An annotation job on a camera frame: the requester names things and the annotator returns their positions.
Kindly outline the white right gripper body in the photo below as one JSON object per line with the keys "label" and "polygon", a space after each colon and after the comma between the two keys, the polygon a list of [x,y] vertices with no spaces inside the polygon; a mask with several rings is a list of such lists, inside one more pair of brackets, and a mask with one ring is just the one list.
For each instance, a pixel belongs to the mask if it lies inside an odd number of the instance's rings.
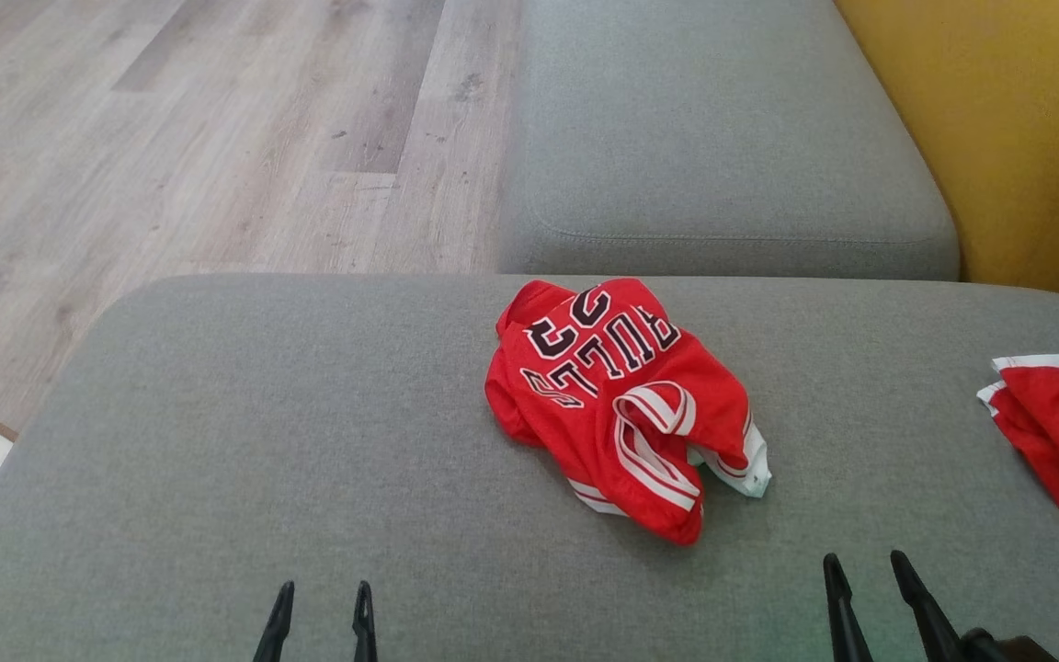
{"label": "white right gripper body", "polygon": [[961,651],[967,661],[1058,662],[1033,637],[995,638],[982,628],[961,637]]}

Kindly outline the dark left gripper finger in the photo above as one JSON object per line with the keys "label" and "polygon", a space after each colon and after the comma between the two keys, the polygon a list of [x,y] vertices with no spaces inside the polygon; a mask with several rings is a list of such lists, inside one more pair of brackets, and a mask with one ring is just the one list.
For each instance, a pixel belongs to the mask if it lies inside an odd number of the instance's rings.
{"label": "dark left gripper finger", "polygon": [[369,582],[359,583],[352,630],[356,636],[353,661],[378,662],[377,628],[375,628],[374,607]]}
{"label": "dark left gripper finger", "polygon": [[276,600],[268,615],[268,623],[262,629],[259,644],[253,654],[254,662],[280,662],[283,645],[289,637],[291,609],[295,592],[294,582],[283,582]]}

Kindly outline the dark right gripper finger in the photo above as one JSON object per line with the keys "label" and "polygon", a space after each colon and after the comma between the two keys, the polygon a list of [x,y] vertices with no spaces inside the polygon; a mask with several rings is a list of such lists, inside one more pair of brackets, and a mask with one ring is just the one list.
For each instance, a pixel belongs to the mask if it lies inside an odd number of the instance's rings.
{"label": "dark right gripper finger", "polygon": [[823,571],[833,661],[872,662],[869,645],[852,609],[852,589],[839,557],[825,554]]}
{"label": "dark right gripper finger", "polygon": [[928,661],[966,661],[961,636],[954,632],[937,600],[930,595],[915,567],[904,552],[892,550],[890,560],[901,600],[915,615],[917,633]]}

